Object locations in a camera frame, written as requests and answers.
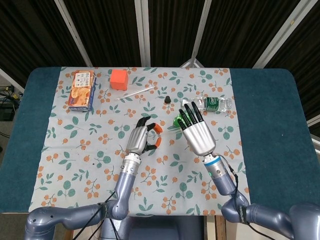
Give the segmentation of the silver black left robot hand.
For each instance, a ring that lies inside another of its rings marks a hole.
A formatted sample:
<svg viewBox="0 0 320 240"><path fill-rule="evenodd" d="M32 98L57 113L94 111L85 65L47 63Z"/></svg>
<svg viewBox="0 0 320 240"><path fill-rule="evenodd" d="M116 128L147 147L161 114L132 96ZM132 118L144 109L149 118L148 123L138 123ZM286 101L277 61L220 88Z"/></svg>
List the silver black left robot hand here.
<svg viewBox="0 0 320 240"><path fill-rule="evenodd" d="M158 137L155 144L148 144L147 138L150 130L154 130L156 134L160 135L163 129L157 123L146 125L150 116L142 117L138 120L136 127L132 130L126 150L129 153L142 155L145 152L156 150L161 144L161 137Z"/></svg>

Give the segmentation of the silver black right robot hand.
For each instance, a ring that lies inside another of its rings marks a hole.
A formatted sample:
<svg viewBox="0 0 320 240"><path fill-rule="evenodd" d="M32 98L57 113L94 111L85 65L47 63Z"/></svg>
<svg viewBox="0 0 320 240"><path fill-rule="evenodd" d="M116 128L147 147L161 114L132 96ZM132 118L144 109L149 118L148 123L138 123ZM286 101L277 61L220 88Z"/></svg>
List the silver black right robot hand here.
<svg viewBox="0 0 320 240"><path fill-rule="evenodd" d="M191 106L193 110L188 103L184 104L184 109L179 109L180 119L177 122L192 151L204 157L214 152L216 141L194 101Z"/></svg>

